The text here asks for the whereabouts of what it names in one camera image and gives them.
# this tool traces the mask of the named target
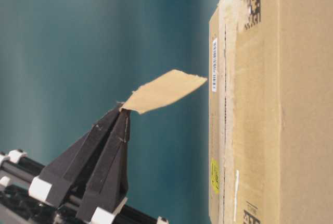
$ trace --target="cardboard box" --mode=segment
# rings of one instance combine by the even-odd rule
[[[332,13],[333,0],[220,0],[210,21],[213,224],[332,223]]]

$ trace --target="blue-green background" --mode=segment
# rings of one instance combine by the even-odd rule
[[[0,150],[47,164],[171,70],[208,76],[218,0],[0,0]],[[208,85],[132,113],[128,204],[208,224]]]

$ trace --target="barcode label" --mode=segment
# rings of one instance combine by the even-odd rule
[[[212,63],[212,91],[216,92],[216,83],[217,83],[217,38],[213,41],[213,63]]]

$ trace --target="yellow sticker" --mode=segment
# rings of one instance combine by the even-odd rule
[[[216,194],[219,194],[219,165],[215,159],[212,158],[211,164],[211,183],[213,190]]]

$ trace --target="cardboard flap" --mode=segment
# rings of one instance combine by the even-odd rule
[[[172,104],[199,88],[207,78],[171,70],[134,91],[121,108],[139,114]]]

